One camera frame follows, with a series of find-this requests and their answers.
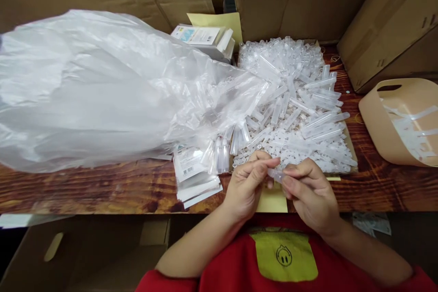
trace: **paper sheet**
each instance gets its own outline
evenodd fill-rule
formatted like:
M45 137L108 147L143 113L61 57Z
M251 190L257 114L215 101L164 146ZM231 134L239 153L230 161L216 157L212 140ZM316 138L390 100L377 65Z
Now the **paper sheet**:
M256 212L287 213L286 197L279 183L276 182L272 189L263 188Z
M194 197L193 199L190 199L190 200L184 202L184 209L190 208L192 205L199 203L199 202L205 200L206 198L209 198L210 196L213 196L213 195L221 192L223 189L224 188L222 187L222 185L219 185L218 187L215 187L204 194L201 194L197 197Z
M193 26L225 26L233 30L233 39L236 41L234 51L238 51L239 43L243 42L242 28L239 13L221 15L187 13Z

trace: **paper label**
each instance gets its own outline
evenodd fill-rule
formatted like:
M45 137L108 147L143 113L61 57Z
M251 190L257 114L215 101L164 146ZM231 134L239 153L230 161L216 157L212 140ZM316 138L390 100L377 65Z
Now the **paper label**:
M202 155L203 151L197 147L178 146L176 148L173 152L173 164L179 183L208 170L206 166L201 164Z
M210 46L214 43L219 31L220 27L179 26L171 35L188 44Z

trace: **finger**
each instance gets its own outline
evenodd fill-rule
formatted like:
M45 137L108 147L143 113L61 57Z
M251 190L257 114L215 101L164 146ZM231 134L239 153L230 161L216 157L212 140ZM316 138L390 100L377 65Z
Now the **finger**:
M327 182L327 179L312 179L309 177L303 177L299 179L299 181L301 181L302 183L306 184L307 186L315 190L331 187L330 183Z
M290 194L289 191L288 191L285 187L283 187L282 190L283 190L283 194L284 194L284 196L285 196L287 199L292 200L292 194Z
M240 177L247 178L250 175L254 166L257 165L257 163L264 163L269 168L275 168L277 165L280 164L280 158L277 157L274 159L271 158L271 159L267 159L267 160L257 160L257 161L253 161L253 162L244 163L244 164L236 167L236 169L234 169L234 171L233 171L233 174L240 176Z
M295 168L284 169L284 173L294 178L310 177L312 179L325 178L322 170L310 158L304 159Z
M272 159L272 156L266 153L265 151L256 150L251 154L248 162L256 161L256 160L269 160Z
M259 186L265 179L267 174L268 166L262 162L256 163L242 187L245 188L248 193L254 192L257 186Z
M298 179L286 176L283 178L283 186L292 196L295 196L307 206L312 206L319 201L320 196Z

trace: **yellow paper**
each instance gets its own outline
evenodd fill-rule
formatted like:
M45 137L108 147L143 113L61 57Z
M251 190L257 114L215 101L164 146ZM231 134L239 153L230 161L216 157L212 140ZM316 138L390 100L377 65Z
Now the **yellow paper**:
M263 188L256 212L287 213L287 201L279 183L272 189Z
M239 43L243 42L239 13L221 15L187 13L187 16L193 26L225 26L226 28L232 29L233 39L236 41L236 44L234 45L234 51L237 51L239 49Z

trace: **plastic bag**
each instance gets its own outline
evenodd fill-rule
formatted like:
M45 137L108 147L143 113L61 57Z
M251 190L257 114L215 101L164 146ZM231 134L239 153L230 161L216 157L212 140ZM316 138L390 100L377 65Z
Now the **plastic bag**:
M124 14L71 10L0 48L0 162L27 172L133 161L242 121L255 75Z

